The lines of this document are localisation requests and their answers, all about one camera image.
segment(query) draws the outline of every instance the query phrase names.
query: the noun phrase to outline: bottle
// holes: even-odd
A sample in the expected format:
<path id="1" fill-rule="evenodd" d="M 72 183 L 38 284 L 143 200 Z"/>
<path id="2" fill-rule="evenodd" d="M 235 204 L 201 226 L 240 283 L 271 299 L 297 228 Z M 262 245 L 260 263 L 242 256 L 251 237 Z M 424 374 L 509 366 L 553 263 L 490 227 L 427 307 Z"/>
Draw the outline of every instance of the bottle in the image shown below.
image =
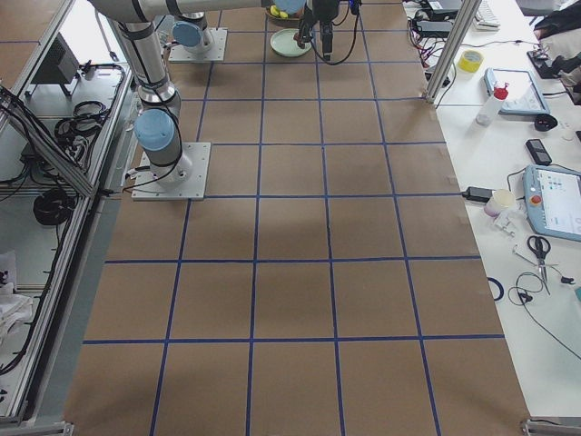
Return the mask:
<path id="1" fill-rule="evenodd" d="M 500 111 L 502 104 L 508 97 L 507 87 L 508 84 L 505 84 L 504 88 L 501 88 L 497 84 L 494 85 L 494 93 L 484 103 L 478 115 L 476 115 L 476 122 L 478 124 L 486 127 L 492 123 L 492 120 L 498 115 L 498 111 Z"/>

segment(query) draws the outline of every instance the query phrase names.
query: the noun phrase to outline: device screen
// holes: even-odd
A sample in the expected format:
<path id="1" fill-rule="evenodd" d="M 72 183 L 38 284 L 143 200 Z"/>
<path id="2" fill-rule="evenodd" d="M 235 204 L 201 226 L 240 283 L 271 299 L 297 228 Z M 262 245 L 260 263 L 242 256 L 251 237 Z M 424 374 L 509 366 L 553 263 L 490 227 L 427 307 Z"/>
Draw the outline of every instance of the device screen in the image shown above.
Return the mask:
<path id="1" fill-rule="evenodd" d="M 494 70 L 495 80 L 499 85 L 508 84 L 508 98 L 503 109 L 538 111 L 543 105 L 537 90 L 525 71 Z"/>
<path id="2" fill-rule="evenodd" d="M 581 234 L 581 177 L 538 170 L 538 180 L 547 229 Z"/>

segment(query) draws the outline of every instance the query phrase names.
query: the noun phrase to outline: blue and white device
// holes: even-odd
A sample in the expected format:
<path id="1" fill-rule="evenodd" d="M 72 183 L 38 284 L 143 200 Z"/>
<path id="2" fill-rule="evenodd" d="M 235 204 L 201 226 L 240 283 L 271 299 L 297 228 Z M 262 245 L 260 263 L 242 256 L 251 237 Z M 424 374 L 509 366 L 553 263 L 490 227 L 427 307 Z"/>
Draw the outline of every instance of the blue and white device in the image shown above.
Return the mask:
<path id="1" fill-rule="evenodd" d="M 581 173 L 529 165 L 523 182 L 533 230 L 581 242 Z"/>
<path id="2" fill-rule="evenodd" d="M 494 85 L 508 84 L 508 98 L 502 104 L 500 113 L 504 115 L 550 114 L 547 101 L 528 70 L 504 70 L 487 68 L 484 83 L 488 95 L 494 92 Z"/>

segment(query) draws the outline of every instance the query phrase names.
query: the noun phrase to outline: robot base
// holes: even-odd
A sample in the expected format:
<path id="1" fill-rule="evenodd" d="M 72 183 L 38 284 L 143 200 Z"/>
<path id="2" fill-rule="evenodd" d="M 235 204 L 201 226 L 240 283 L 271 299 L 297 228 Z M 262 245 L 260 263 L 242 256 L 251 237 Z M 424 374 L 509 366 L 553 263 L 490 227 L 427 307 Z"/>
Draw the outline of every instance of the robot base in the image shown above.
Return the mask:
<path id="1" fill-rule="evenodd" d="M 220 27 L 209 30 L 214 38 L 214 44 L 210 50 L 196 54 L 188 52 L 181 45 L 176 45 L 175 47 L 172 47 L 172 51 L 170 52 L 170 62 L 176 64 L 195 64 L 210 61 L 223 61 L 224 52 L 226 51 L 226 36 L 228 34 L 228 29 Z"/>
<path id="2" fill-rule="evenodd" d="M 136 201 L 160 201 L 160 200 L 203 200 L 206 191 L 206 179 L 208 177 L 208 164 L 210 163 L 210 143 L 183 143 L 183 153 L 192 161 L 190 177 L 175 185 L 164 186 L 153 180 L 152 173 L 142 172 L 137 174 L 135 184 L 148 183 L 143 187 L 137 187 L 132 192 L 132 198 Z M 140 165 L 149 165 L 149 159 L 143 153 Z"/>

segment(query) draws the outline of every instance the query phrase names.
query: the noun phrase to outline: yellow tape roll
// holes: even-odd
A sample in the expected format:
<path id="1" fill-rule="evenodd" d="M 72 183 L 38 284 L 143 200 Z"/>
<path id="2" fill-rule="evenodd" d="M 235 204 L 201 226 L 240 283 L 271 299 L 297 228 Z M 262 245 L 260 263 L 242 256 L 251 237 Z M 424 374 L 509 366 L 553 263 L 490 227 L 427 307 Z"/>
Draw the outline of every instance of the yellow tape roll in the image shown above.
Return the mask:
<path id="1" fill-rule="evenodd" d="M 477 52 L 476 50 L 465 51 L 460 59 L 458 60 L 458 68 L 468 71 L 469 73 L 474 73 L 482 64 L 484 56 Z"/>

